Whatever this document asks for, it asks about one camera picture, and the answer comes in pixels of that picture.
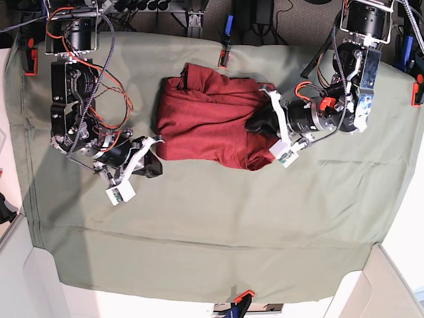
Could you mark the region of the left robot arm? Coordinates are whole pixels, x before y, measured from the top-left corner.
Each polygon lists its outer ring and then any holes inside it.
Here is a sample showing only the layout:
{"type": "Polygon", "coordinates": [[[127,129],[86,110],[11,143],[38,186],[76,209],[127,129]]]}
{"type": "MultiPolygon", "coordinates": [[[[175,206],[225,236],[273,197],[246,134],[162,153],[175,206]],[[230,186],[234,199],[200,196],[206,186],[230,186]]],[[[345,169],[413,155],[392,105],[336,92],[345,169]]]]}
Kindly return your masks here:
{"type": "Polygon", "coordinates": [[[364,131],[393,11],[393,1],[344,1],[324,45],[301,73],[296,98],[288,101],[263,85],[270,102],[246,121],[245,129],[290,145],[298,135],[301,148],[314,144],[316,132],[364,131]]]}

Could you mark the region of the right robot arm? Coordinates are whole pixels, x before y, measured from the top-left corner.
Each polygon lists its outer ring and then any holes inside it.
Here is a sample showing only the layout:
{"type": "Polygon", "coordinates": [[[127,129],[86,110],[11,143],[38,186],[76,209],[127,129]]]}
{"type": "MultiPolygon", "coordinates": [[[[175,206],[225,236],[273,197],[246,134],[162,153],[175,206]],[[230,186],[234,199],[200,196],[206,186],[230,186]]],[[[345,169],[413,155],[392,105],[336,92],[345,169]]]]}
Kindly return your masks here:
{"type": "Polygon", "coordinates": [[[114,1],[44,2],[46,54],[57,57],[50,76],[50,142],[68,160],[84,168],[87,164],[75,158],[75,153],[91,158],[88,169],[105,176],[115,186],[124,176],[155,178],[163,170],[148,139],[133,138],[133,132],[124,128],[133,103],[124,85],[108,70],[115,47],[110,47],[102,66],[86,58],[86,54],[97,49],[98,24],[104,22],[113,27],[105,12],[114,4],[114,1]],[[113,87],[106,86],[105,91],[122,95],[125,102],[124,118],[115,125],[106,123],[95,109],[104,78],[114,83],[113,87]]]}

